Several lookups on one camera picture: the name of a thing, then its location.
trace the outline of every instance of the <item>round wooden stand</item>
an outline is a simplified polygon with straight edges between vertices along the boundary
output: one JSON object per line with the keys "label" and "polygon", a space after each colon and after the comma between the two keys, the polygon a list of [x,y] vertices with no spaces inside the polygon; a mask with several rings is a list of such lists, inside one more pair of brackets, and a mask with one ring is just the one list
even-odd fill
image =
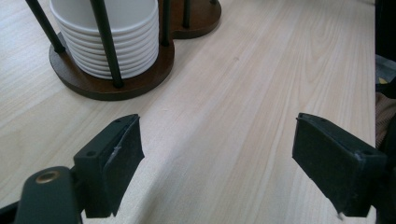
{"label": "round wooden stand", "polygon": [[[209,0],[191,0],[189,28],[183,27],[183,0],[171,1],[170,36],[189,39],[210,33],[219,23],[221,6]],[[160,24],[162,24],[163,0],[159,1]],[[119,101],[134,98],[160,85],[172,70],[175,46],[172,39],[169,46],[160,44],[156,62],[146,72],[123,79],[123,86],[115,88],[112,80],[93,77],[79,69],[75,64],[62,34],[58,34],[65,52],[57,53],[53,46],[49,49],[50,63],[64,85],[86,97],[102,101]]]}

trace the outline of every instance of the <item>wood grain surface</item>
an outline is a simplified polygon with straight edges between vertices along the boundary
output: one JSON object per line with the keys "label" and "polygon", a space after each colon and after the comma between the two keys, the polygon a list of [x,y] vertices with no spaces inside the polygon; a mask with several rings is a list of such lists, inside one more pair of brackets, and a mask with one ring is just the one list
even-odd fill
{"label": "wood grain surface", "polygon": [[85,223],[374,223],[374,209],[339,219],[291,158],[299,112],[374,144],[374,0],[220,2],[214,32],[175,40],[159,87],[99,102],[57,78],[26,3],[0,0],[0,206],[19,199],[28,176],[72,167],[110,121],[137,113],[146,158],[118,215]]}

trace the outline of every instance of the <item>dish rack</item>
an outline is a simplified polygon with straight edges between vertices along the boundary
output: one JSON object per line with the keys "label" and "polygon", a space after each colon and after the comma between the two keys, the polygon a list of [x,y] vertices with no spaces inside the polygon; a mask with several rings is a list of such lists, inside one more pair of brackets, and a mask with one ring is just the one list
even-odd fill
{"label": "dish rack", "polygon": [[122,78],[104,0],[91,0],[93,14],[105,49],[112,79],[93,77],[74,62],[62,33],[56,34],[37,0],[26,0],[51,46],[49,61],[62,83],[83,96],[101,101],[131,99],[153,90],[170,74],[174,59],[174,39],[191,39],[206,35],[219,24],[218,0],[158,0],[159,53],[155,63],[142,74]]}

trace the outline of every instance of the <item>floor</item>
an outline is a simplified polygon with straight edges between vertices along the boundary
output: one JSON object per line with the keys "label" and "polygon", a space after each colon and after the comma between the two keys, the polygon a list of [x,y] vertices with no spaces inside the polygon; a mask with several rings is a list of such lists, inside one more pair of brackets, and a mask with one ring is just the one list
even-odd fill
{"label": "floor", "polygon": [[396,62],[375,55],[375,83],[385,84],[396,77]]}

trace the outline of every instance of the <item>stack of white plates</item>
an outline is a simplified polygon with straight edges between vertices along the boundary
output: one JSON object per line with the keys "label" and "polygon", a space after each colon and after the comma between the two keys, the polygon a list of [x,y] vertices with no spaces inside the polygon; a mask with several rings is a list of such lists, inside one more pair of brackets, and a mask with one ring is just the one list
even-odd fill
{"label": "stack of white plates", "polygon": [[[157,0],[105,0],[122,78],[148,70],[158,56]],[[50,9],[76,64],[111,79],[90,0],[50,0]]]}

